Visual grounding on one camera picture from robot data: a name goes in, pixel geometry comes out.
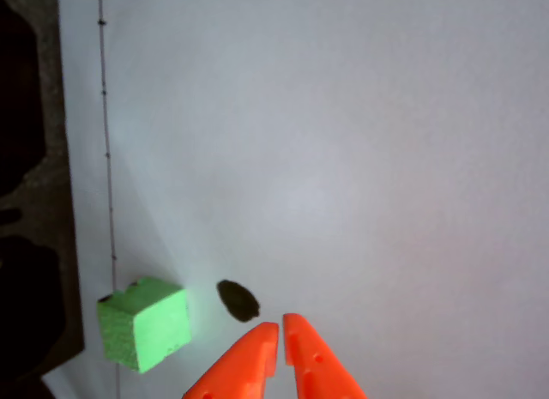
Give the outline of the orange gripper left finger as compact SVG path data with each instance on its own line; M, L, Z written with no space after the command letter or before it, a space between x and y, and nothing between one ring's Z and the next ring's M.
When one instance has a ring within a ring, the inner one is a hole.
M238 339L183 399L262 399L276 371L279 325L264 322Z

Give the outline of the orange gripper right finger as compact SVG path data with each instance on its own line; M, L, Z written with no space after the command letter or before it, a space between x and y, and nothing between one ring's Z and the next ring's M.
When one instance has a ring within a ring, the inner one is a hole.
M295 374L298 398L366 399L353 376L308 320L283 315L285 356Z

